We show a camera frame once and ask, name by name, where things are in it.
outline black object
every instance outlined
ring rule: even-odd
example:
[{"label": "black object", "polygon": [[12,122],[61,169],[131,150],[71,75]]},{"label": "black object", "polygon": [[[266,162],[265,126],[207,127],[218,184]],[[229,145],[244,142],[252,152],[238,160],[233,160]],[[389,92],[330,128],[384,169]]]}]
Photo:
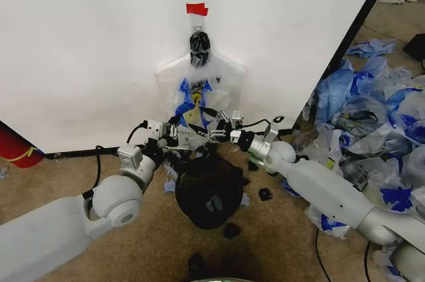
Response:
[{"label": "black object", "polygon": [[425,33],[415,35],[408,44],[403,48],[403,52],[420,62],[421,67],[425,70]]},{"label": "black object", "polygon": [[249,150],[252,141],[254,140],[255,133],[253,131],[240,131],[238,146],[241,151]]},{"label": "black object", "polygon": [[295,162],[298,163],[300,159],[305,159],[307,161],[310,160],[310,158],[307,155],[296,155],[295,156]]},{"label": "black object", "polygon": [[242,169],[215,153],[189,160],[175,185],[180,209],[202,229],[223,224],[238,209],[242,194]]},{"label": "black object", "polygon": [[248,178],[246,178],[246,177],[242,177],[242,185],[243,186],[246,186],[247,184],[249,184],[250,183],[250,180],[248,179]]},{"label": "black object", "polygon": [[158,147],[158,142],[153,138],[149,138],[147,140],[147,144],[141,150],[141,153],[145,156],[148,156],[150,159],[152,159],[157,165],[157,168],[164,161],[163,151],[161,148]]},{"label": "black object", "polygon": [[274,119],[273,119],[273,123],[280,123],[281,121],[283,121],[285,119],[285,117],[284,116],[278,116],[278,117],[275,117]]},{"label": "black object", "polygon": [[341,59],[344,57],[345,52],[350,47],[350,44],[352,43],[355,36],[359,32],[368,14],[371,12],[371,9],[373,5],[375,4],[375,2],[377,2],[377,0],[366,0],[363,3],[363,6],[361,7],[359,13],[357,13],[357,16],[355,17],[353,23],[351,23],[351,26],[349,27],[343,40],[339,44],[338,49],[335,51],[335,54],[333,55],[331,61],[329,62],[329,65],[325,69],[325,72],[323,73],[321,77],[322,79],[328,77],[330,74],[334,73],[334,71],[336,71],[339,68]]},{"label": "black object", "polygon": [[252,161],[248,161],[248,170],[249,171],[257,171],[259,167],[256,163],[253,163]]},{"label": "black object", "polygon": [[316,250],[316,256],[317,256],[317,259],[319,260],[319,264],[321,266],[321,269],[323,270],[324,274],[326,275],[326,279],[328,280],[328,282],[331,282],[331,278],[328,276],[326,269],[325,269],[325,266],[323,265],[323,262],[321,261],[321,258],[320,258],[320,255],[319,255],[319,248],[317,247],[318,237],[319,237],[319,228],[316,228],[316,235],[315,235],[315,238],[314,238],[314,248]]},{"label": "black object", "polygon": [[267,188],[262,188],[258,191],[261,201],[270,200],[273,198],[272,193]]},{"label": "black object", "polygon": [[204,66],[208,62],[210,54],[210,39],[208,34],[203,31],[197,31],[189,39],[191,45],[191,64],[195,68]]},{"label": "black object", "polygon": [[240,235],[240,228],[234,224],[233,222],[229,222],[225,227],[224,227],[224,237],[226,239],[232,239],[236,236]]},{"label": "black object", "polygon": [[363,257],[363,267],[365,268],[365,277],[367,282],[371,282],[371,278],[369,277],[369,270],[367,269],[367,257],[369,256],[369,249],[371,247],[371,242],[368,241],[365,249],[365,256]]},{"label": "black object", "polygon": [[127,144],[131,141],[131,138],[133,137],[135,131],[137,131],[139,128],[147,128],[147,120],[144,120],[143,123],[140,123],[134,129],[131,131],[130,135],[127,138]]},{"label": "black object", "polygon": [[199,253],[191,256],[187,262],[187,269],[189,270],[189,279],[185,281],[205,279],[208,276],[204,259]]}]

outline red fire extinguisher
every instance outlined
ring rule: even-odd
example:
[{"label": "red fire extinguisher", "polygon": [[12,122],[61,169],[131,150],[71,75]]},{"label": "red fire extinguisher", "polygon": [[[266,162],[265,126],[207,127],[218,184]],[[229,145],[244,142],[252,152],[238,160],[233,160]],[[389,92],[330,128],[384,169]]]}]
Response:
[{"label": "red fire extinguisher", "polygon": [[37,148],[3,125],[0,125],[0,157],[20,168],[32,167],[43,159]]}]

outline floor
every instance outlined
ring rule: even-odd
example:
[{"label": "floor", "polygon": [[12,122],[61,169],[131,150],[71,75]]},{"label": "floor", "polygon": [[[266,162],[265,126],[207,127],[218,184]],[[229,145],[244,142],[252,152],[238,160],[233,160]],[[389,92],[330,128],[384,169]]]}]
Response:
[{"label": "floor", "polygon": [[[376,4],[355,41],[395,38],[397,49],[389,54],[390,66],[407,66],[421,74],[418,63],[401,48],[416,33],[425,33],[425,0],[399,6]],[[364,62],[350,57],[359,68]],[[249,172],[248,156],[224,145],[220,154],[243,167],[251,180],[245,187],[251,206],[241,206],[230,221],[242,233],[226,240],[223,226],[200,230],[180,211],[172,194],[163,193],[164,170],[159,169],[147,190],[140,217],[93,242],[86,252],[41,281],[182,281],[187,260],[199,252],[210,271],[221,276],[255,281],[326,281],[314,252],[315,227],[303,211],[307,202],[281,190],[279,178],[264,171]],[[3,161],[0,167],[8,165]],[[44,160],[31,169],[9,165],[0,180],[0,223],[63,196],[76,196],[91,187],[96,176],[94,157]],[[102,177],[118,172],[118,160],[102,157]],[[260,188],[269,188],[273,199],[261,202]],[[354,230],[346,240],[319,236],[319,252],[332,281],[365,281],[363,251],[366,241]],[[383,275],[369,260],[371,280]]]}]

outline black fabric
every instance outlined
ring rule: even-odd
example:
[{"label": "black fabric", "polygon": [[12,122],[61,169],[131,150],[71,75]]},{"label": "black fabric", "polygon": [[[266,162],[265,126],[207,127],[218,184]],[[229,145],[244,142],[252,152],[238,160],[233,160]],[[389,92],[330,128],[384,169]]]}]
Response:
[{"label": "black fabric", "polygon": [[202,229],[223,224],[238,209],[242,194],[242,169],[218,155],[188,161],[175,188],[180,209]]},{"label": "black fabric", "polygon": [[197,31],[191,35],[189,42],[191,45],[191,64],[195,68],[205,65],[211,48],[208,34],[203,31]]}]

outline crumpled plastic bag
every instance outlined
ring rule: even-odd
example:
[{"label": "crumpled plastic bag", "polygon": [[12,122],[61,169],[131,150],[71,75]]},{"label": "crumpled plastic bag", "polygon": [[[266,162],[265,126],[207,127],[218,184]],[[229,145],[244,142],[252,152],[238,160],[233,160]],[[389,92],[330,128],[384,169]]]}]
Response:
[{"label": "crumpled plastic bag", "polygon": [[414,188],[425,186],[425,145],[403,157],[401,178]]},{"label": "crumpled plastic bag", "polygon": [[367,42],[360,42],[355,46],[352,46],[345,54],[356,54],[360,58],[370,58],[372,56],[391,53],[395,46],[396,41],[394,39],[378,40],[377,38],[372,38]]},{"label": "crumpled plastic bag", "polygon": [[413,142],[425,143],[425,92],[405,88],[387,99],[390,124]]},{"label": "crumpled plastic bag", "polygon": [[409,212],[413,207],[412,188],[399,177],[401,159],[383,161],[374,157],[357,161],[368,176],[365,196],[375,205],[397,212]]},{"label": "crumpled plastic bag", "polygon": [[332,124],[360,139],[386,123],[384,104],[369,96],[354,96],[335,113]]},{"label": "crumpled plastic bag", "polygon": [[376,78],[386,68],[386,58],[372,56],[367,60],[365,66],[356,72],[351,86],[351,95],[369,95],[375,88]]},{"label": "crumpled plastic bag", "polygon": [[363,156],[385,154],[403,156],[412,151],[412,143],[389,124],[384,124],[347,147],[347,150]]},{"label": "crumpled plastic bag", "polygon": [[385,68],[375,80],[375,87],[371,96],[381,103],[385,103],[393,93],[403,88],[415,87],[412,81],[412,73],[405,67]]},{"label": "crumpled plastic bag", "polygon": [[318,161],[335,174],[343,176],[339,168],[339,161],[343,158],[339,147],[340,136],[341,131],[339,129],[326,129],[299,154],[307,155],[311,160]]},{"label": "crumpled plastic bag", "polygon": [[339,239],[346,239],[345,235],[350,229],[350,227],[346,224],[329,219],[313,205],[308,206],[304,213],[309,218],[309,220],[313,222],[313,224],[322,232],[325,232],[326,234]]},{"label": "crumpled plastic bag", "polygon": [[350,97],[353,76],[353,66],[349,61],[344,60],[336,72],[318,84],[318,101],[314,125],[319,131],[321,131],[321,126],[331,120],[333,114]]}]

